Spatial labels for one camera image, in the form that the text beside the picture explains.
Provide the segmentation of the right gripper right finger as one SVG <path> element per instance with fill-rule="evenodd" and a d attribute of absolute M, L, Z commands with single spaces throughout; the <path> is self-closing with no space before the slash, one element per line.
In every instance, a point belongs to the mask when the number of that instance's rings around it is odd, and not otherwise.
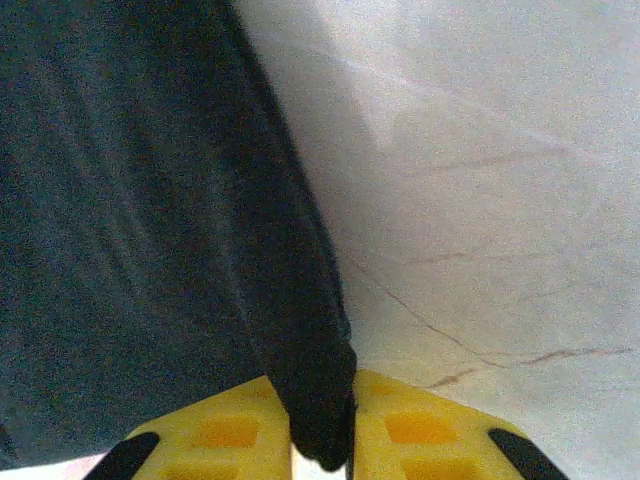
<path fill-rule="evenodd" d="M 353 480 L 569 480 L 501 418 L 366 369 L 354 391 Z"/>

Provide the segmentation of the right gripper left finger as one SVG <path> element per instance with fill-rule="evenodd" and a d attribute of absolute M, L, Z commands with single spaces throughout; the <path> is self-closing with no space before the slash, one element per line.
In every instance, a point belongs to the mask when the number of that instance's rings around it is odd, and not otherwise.
<path fill-rule="evenodd" d="M 292 480 L 289 419 L 262 376 L 140 425 L 83 480 Z"/>

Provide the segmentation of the black t-shirt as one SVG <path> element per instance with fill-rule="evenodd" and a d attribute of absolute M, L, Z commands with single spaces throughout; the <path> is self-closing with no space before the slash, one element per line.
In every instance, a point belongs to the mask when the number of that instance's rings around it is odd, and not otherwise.
<path fill-rule="evenodd" d="M 0 0 L 0 472 L 267 376 L 353 451 L 329 235 L 231 0 Z"/>

